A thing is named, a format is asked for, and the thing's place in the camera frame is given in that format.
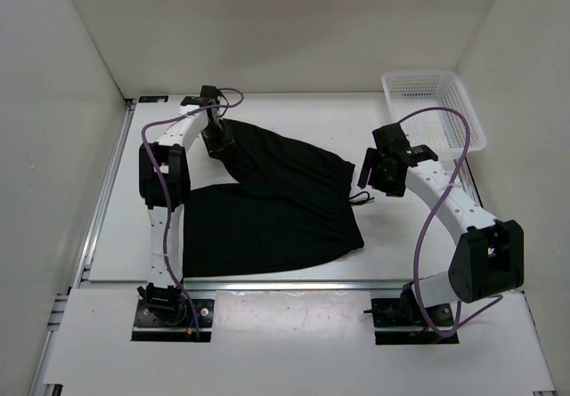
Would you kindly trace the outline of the black shorts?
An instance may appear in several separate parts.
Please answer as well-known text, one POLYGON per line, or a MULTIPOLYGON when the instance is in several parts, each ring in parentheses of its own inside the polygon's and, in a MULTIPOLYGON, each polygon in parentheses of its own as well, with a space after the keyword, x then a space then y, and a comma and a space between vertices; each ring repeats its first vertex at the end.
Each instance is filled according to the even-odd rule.
POLYGON ((353 163, 256 125, 227 125, 234 143, 217 158, 234 181, 186 199, 186 278, 295 271, 363 248, 350 202, 353 163))

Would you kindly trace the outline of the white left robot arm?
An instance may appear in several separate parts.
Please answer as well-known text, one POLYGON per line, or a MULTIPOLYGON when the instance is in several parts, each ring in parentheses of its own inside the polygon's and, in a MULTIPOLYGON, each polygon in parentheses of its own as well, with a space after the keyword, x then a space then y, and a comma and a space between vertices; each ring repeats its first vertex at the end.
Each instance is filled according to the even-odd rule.
POLYGON ((234 144, 224 121, 226 110, 238 106, 213 85, 186 96, 179 114, 142 127, 139 149, 139 193, 151 223, 151 270, 146 287, 139 289, 150 312, 176 325, 195 312, 183 288, 180 226, 184 203, 191 191, 188 151, 204 141, 210 157, 234 144))

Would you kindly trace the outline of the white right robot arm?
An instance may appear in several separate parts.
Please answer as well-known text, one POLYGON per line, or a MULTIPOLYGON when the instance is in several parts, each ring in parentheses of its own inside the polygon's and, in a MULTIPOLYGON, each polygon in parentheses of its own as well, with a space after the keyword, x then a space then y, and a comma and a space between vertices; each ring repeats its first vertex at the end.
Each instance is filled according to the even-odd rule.
POLYGON ((405 321, 418 325, 433 306, 473 303, 521 287, 524 282, 524 232, 514 220, 501 221, 477 206, 446 173, 436 153, 426 145, 412 146, 399 124, 372 133, 358 179, 389 197, 408 190, 417 195, 447 229, 455 251, 447 271, 411 283, 412 295, 400 302, 405 321))

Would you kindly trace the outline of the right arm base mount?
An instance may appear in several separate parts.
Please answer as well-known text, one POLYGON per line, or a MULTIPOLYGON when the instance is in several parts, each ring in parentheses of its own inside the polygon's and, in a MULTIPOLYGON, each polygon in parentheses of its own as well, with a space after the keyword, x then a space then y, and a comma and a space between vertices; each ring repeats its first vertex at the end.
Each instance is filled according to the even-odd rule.
POLYGON ((372 317, 375 344, 377 346, 458 344, 457 334, 443 338, 424 320, 412 283, 403 286, 396 298, 376 297, 370 300, 370 308, 363 311, 372 317))

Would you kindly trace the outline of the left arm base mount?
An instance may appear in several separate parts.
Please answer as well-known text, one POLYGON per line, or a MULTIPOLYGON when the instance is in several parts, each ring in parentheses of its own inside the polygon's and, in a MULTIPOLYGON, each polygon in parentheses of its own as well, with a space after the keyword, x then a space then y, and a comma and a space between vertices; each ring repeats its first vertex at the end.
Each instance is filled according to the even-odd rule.
POLYGON ((177 287, 137 288, 131 340, 135 342, 209 343, 215 313, 214 299, 194 299, 194 318, 188 299, 177 287))

